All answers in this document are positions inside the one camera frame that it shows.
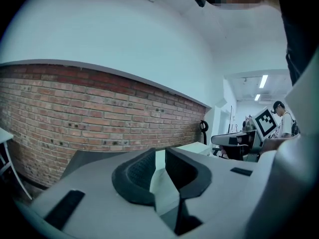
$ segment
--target ceiling light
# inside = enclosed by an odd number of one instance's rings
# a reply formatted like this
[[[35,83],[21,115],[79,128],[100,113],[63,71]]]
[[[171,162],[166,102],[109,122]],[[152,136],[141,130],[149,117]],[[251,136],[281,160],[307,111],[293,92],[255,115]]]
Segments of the ceiling light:
[[[268,75],[263,75],[263,78],[261,79],[261,83],[260,83],[260,86],[259,86],[260,89],[263,88],[264,85],[266,84],[267,78],[268,78]]]

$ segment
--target white wall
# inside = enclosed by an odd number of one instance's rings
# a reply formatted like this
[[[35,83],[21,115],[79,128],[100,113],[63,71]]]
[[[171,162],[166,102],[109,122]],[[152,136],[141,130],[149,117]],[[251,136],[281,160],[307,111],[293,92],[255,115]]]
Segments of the white wall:
[[[0,65],[55,63],[126,76],[207,107],[222,76],[203,38],[147,0],[28,0],[0,43]]]
[[[277,41],[250,43],[227,51],[221,48],[214,52],[215,65],[225,76],[265,70],[271,70],[275,74],[276,70],[288,69],[286,49],[284,35]]]

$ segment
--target gray surface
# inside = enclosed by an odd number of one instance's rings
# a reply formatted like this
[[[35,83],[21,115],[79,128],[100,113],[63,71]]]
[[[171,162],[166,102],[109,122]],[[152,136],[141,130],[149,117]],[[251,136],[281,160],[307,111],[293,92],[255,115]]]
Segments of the gray surface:
[[[180,152],[199,163],[205,164],[212,172],[212,182],[205,192],[198,198],[187,199],[185,201],[189,214],[198,217],[202,222],[210,220],[222,212],[225,206],[233,201],[237,201],[238,195],[246,187],[250,177],[231,172],[230,170],[238,167],[254,171],[258,164],[233,159],[193,155],[191,152],[183,150],[180,150]]]
[[[71,161],[69,162],[68,166],[65,168],[61,179],[68,176],[70,173],[74,172],[81,166],[86,164],[107,159],[110,157],[114,157],[117,155],[121,155],[127,152],[100,152],[100,151],[86,151],[86,150],[77,150],[74,156],[72,157]]]
[[[31,208],[45,217],[71,189],[77,189],[86,195],[65,224],[65,233],[82,239],[173,238],[175,234],[153,207],[131,204],[113,187],[114,169],[143,152],[129,152],[84,165],[42,193]]]
[[[5,131],[0,127],[0,143],[4,143],[5,141],[8,141],[13,138],[13,134]]]

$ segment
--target person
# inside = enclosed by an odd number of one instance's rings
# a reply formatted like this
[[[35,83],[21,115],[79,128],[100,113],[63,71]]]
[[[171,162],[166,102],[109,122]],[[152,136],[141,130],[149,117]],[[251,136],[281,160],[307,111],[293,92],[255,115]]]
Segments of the person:
[[[214,5],[231,9],[245,9],[268,4],[281,11],[287,38],[286,61],[292,85],[307,68],[319,45],[319,22],[314,18],[318,13],[317,0],[215,0]],[[276,150],[289,138],[268,138],[261,153]]]
[[[286,111],[285,105],[280,101],[275,101],[273,105],[274,113],[281,117],[279,126],[279,138],[292,137],[293,118],[289,112]]]

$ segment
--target desk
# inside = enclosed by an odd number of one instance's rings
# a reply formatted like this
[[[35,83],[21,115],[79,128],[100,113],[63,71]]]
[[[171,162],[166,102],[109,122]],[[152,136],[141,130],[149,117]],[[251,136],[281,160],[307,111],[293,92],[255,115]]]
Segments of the desk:
[[[26,195],[32,200],[32,197],[30,196],[30,194],[27,192],[27,190],[25,189],[24,185],[22,184],[18,174],[16,173],[16,170],[13,166],[13,163],[12,163],[12,160],[11,160],[11,157],[10,157],[10,154],[9,154],[9,150],[8,150],[8,145],[7,145],[7,141],[12,139],[13,138],[13,134],[10,134],[9,132],[3,130],[1,127],[0,127],[0,144],[4,144],[4,149],[5,149],[5,153],[6,153],[6,156],[8,158],[8,163],[5,162],[3,156],[2,156],[2,153],[0,153],[0,159],[3,163],[3,168],[1,168],[0,170],[0,176],[3,175],[3,173],[11,167],[11,169],[13,170],[13,173],[16,177],[16,179],[18,180],[18,183],[20,184],[20,186],[22,187],[22,189],[24,190],[24,192],[26,193]]]

